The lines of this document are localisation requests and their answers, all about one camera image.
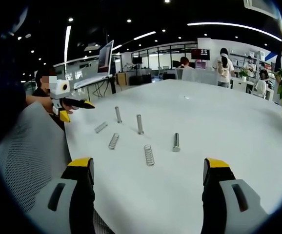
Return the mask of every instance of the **led strip light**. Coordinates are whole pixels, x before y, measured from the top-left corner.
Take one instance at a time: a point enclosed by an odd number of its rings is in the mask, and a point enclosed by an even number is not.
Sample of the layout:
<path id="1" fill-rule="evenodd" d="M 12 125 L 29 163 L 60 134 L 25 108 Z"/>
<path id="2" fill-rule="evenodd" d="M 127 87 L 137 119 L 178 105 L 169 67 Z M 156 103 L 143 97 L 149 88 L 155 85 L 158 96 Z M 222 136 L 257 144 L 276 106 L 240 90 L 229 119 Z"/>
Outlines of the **led strip light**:
<path id="1" fill-rule="evenodd" d="M 265 32 L 263 30 L 257 29 L 257 28 L 253 28 L 253 27 L 249 27 L 249 26 L 245 26 L 245 25 L 241 25 L 241 24 L 236 24 L 236 23 L 221 23 L 221 22 L 200 22 L 200 23 L 188 23 L 188 26 L 197 26 L 197 25 L 225 25 L 225 26 L 234 26 L 234 27 L 239 27 L 239 28 L 247 28 L 250 30 L 254 30 L 256 32 L 260 32 L 263 33 L 265 35 L 268 35 L 278 41 L 282 41 L 281 38 L 272 35 L 271 33 Z"/>

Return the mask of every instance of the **computer monitor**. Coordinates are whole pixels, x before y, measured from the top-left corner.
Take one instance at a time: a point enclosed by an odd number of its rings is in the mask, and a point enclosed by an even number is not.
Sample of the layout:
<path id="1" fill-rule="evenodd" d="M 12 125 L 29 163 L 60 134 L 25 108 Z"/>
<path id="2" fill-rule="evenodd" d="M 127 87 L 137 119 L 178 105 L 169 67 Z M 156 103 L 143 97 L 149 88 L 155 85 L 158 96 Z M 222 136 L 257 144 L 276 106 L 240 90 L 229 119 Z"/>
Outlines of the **computer monitor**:
<path id="1" fill-rule="evenodd" d="M 113 44 L 114 40 L 106 44 L 106 46 L 104 46 L 102 49 L 100 49 L 98 74 L 110 74 Z"/>
<path id="2" fill-rule="evenodd" d="M 134 57 L 132 59 L 133 64 L 142 64 L 142 57 Z"/>
<path id="3" fill-rule="evenodd" d="M 172 61 L 172 67 L 179 67 L 180 65 L 181 64 L 179 61 L 175 61 L 175 60 Z"/>
<path id="4" fill-rule="evenodd" d="M 192 68 L 195 68 L 195 63 L 194 62 L 190 62 L 189 66 L 192 67 Z"/>

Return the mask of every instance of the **hand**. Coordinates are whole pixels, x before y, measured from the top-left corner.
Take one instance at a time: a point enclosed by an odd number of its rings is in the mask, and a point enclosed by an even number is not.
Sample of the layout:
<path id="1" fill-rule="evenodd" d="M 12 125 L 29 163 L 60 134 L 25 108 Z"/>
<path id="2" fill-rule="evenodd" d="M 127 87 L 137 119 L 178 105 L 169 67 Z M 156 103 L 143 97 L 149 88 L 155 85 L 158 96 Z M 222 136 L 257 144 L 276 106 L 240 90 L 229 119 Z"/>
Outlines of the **hand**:
<path id="1" fill-rule="evenodd" d="M 75 110 L 72 106 L 65 105 L 64 102 L 62 103 L 62 107 L 67 111 L 68 114 L 72 114 L 71 110 Z"/>

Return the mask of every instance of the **person's arm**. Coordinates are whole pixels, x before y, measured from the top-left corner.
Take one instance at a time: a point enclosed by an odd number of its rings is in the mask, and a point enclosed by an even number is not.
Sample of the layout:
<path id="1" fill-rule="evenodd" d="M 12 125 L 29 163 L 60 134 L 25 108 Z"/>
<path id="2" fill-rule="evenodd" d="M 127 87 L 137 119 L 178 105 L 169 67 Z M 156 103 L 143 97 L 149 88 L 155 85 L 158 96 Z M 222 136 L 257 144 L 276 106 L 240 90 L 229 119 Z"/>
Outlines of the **person's arm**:
<path id="1" fill-rule="evenodd" d="M 215 71 L 217 70 L 217 64 L 218 64 L 218 59 L 215 59 L 213 64 L 213 68 L 215 69 Z"/>
<path id="2" fill-rule="evenodd" d="M 229 71 L 231 73 L 231 76 L 234 76 L 234 66 L 233 66 L 233 63 L 231 60 L 228 60 L 229 61 Z"/>
<path id="3" fill-rule="evenodd" d="M 32 96 L 32 95 L 26 95 L 26 103 L 27 105 L 30 105 L 32 103 L 34 103 L 35 101 L 38 101 L 41 103 L 41 105 L 45 108 L 45 110 L 50 113 L 53 114 L 53 110 L 52 110 L 52 100 L 50 97 L 36 97 L 36 96 Z M 72 110 L 73 108 L 71 106 L 67 106 L 63 103 L 63 108 L 69 113 L 72 114 L 73 112 L 71 112 L 70 110 Z"/>

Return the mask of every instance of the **dark shirt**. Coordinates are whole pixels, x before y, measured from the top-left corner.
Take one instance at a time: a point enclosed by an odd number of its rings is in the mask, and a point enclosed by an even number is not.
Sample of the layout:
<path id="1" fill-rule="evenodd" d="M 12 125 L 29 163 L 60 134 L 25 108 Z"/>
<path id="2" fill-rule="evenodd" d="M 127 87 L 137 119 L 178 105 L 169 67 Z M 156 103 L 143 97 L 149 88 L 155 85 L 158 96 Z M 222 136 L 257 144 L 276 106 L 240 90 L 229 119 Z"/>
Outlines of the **dark shirt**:
<path id="1" fill-rule="evenodd" d="M 33 95 L 33 96 L 36 96 L 36 97 L 48 97 L 48 96 L 49 96 L 49 95 L 46 94 L 46 93 L 44 92 L 44 90 L 42 90 L 41 88 L 37 88 L 37 89 L 33 92 L 32 95 Z"/>
<path id="2" fill-rule="evenodd" d="M 36 97 L 48 97 L 48 96 L 49 96 L 49 95 L 46 94 L 46 93 L 44 92 L 44 90 L 42 90 L 41 88 L 37 88 L 37 89 L 33 92 L 32 95 L 33 95 L 33 96 L 36 96 Z M 60 128 L 62 128 L 63 131 L 65 131 L 64 122 L 61 121 L 58 116 L 50 115 L 50 117 L 54 120 L 55 123 L 57 123 L 57 124 L 59 125 Z"/>

